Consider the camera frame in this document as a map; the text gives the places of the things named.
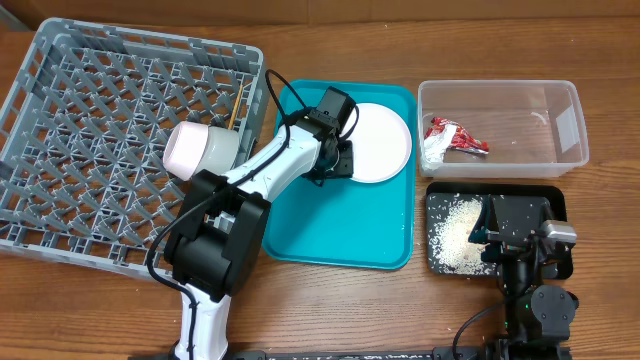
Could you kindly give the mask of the large white plate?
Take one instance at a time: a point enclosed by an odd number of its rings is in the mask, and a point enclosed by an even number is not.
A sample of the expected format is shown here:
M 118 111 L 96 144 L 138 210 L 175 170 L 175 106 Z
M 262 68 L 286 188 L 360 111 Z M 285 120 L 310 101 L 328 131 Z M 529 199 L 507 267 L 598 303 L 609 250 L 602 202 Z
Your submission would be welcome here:
M 352 143 L 352 179 L 380 183 L 399 174 L 412 152 L 406 122 L 390 108 L 375 103 L 357 103 L 341 133 Z

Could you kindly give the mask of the rice grains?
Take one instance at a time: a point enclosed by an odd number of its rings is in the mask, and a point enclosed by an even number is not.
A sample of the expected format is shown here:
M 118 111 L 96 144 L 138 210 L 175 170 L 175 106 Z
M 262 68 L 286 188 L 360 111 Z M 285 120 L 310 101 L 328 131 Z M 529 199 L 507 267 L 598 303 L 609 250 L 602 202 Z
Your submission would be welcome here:
M 480 215 L 481 195 L 433 192 L 426 198 L 428 266 L 436 274 L 490 276 L 494 266 L 481 261 L 483 245 L 468 237 Z

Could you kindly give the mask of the red snack wrapper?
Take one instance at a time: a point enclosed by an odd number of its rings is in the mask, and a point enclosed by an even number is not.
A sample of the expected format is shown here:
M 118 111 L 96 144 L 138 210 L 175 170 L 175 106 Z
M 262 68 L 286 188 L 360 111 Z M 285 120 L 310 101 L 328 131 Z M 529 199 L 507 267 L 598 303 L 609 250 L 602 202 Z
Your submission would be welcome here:
M 489 145 L 474 138 L 462 125 L 446 118 L 434 117 L 423 139 L 422 158 L 428 164 L 444 162 L 447 150 L 487 155 Z

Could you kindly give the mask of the grey bowl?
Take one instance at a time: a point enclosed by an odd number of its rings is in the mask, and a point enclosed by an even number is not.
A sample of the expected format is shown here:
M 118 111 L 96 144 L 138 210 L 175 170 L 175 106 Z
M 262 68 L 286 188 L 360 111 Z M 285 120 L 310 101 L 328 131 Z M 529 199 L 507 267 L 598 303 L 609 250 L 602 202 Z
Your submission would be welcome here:
M 207 170 L 222 175 L 231 170 L 239 145 L 240 137 L 237 132 L 227 128 L 209 127 L 205 149 L 195 172 Z

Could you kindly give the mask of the wooden chopstick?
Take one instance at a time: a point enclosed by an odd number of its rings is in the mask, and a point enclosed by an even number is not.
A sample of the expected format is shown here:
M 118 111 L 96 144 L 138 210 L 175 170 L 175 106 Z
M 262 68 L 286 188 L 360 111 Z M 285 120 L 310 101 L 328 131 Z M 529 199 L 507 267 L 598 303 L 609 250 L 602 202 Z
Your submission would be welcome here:
M 236 98 L 235 98 L 235 102 L 234 102 L 234 106 L 232 108 L 232 113 L 231 113 L 231 117 L 227 126 L 228 130 L 233 130 L 234 128 L 234 124 L 239 112 L 239 108 L 240 108 L 240 104 L 241 104 L 241 100 L 242 100 L 242 96 L 243 96 L 243 92 L 244 92 L 244 84 L 240 84 L 239 90 L 236 94 Z

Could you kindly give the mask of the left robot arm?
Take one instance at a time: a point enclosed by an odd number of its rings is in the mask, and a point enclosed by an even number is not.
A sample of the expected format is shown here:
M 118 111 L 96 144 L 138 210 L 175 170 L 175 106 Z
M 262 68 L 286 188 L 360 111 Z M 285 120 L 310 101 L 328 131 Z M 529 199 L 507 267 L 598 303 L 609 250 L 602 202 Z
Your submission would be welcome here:
M 163 165 L 190 188 L 164 238 L 183 303 L 171 358 L 226 357 L 230 301 L 254 268 L 272 202 L 299 177 L 322 186 L 352 176 L 346 123 L 358 114 L 347 93 L 330 87 L 317 106 L 284 116 L 272 142 L 237 167 L 225 159 L 239 147 L 236 132 L 187 121 L 174 127 Z

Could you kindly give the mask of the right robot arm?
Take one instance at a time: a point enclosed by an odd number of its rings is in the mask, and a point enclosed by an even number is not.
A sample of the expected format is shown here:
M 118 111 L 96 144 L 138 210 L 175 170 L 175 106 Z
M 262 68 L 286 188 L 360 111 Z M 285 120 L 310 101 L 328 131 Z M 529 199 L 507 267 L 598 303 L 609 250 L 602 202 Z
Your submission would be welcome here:
M 570 337 L 570 325 L 579 307 L 576 295 L 543 283 L 543 269 L 569 259 L 577 234 L 565 221 L 554 218 L 549 205 L 542 206 L 537 227 L 526 235 L 500 232 L 498 211 L 491 195 L 469 235 L 483 244 L 481 260 L 496 265 L 503 285 L 503 300 L 472 316 L 466 329 L 490 312 L 503 308 L 506 333 L 485 343 L 475 359 L 569 359 L 561 343 Z

